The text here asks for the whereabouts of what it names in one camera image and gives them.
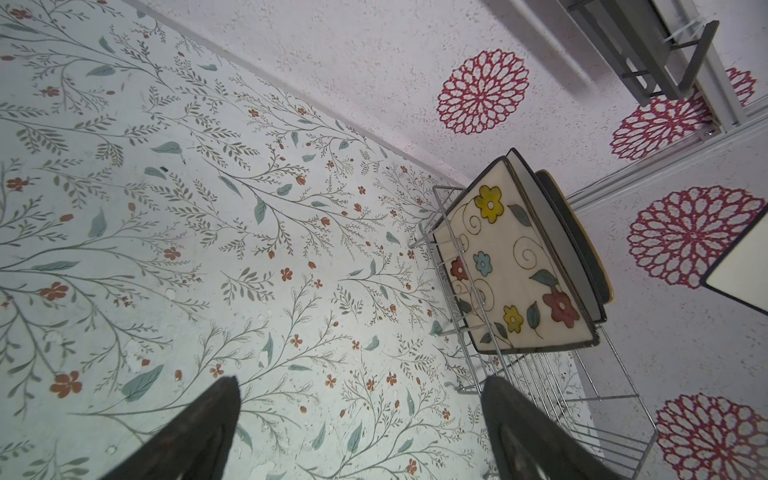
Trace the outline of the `white square plate black rim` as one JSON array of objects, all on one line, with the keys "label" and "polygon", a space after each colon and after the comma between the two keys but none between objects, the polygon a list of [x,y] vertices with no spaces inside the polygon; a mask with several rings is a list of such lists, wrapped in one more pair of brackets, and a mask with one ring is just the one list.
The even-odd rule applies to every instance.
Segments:
[{"label": "white square plate black rim", "polygon": [[605,304],[599,299],[593,279],[585,269],[584,258],[576,249],[572,235],[563,226],[562,217],[553,209],[552,201],[542,191],[541,183],[535,176],[536,172],[515,148],[509,150],[507,159],[522,184],[521,191],[527,195],[533,207],[534,218],[540,224],[545,242],[552,247],[552,253],[564,268],[565,276],[575,287],[594,323],[605,323]]}]

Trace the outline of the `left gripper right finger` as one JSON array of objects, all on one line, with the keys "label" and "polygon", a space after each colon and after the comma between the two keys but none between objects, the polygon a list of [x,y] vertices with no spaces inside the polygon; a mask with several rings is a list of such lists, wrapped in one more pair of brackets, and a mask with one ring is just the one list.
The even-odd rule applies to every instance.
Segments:
[{"label": "left gripper right finger", "polygon": [[618,479],[503,377],[491,376],[482,412],[501,479]]}]

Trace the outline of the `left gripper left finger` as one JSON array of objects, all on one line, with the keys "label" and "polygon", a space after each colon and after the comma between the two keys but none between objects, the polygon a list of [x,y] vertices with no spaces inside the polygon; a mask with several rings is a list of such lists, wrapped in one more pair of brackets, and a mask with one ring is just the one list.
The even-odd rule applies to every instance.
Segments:
[{"label": "left gripper left finger", "polygon": [[241,410],[237,378],[219,378],[106,479],[221,479]]}]

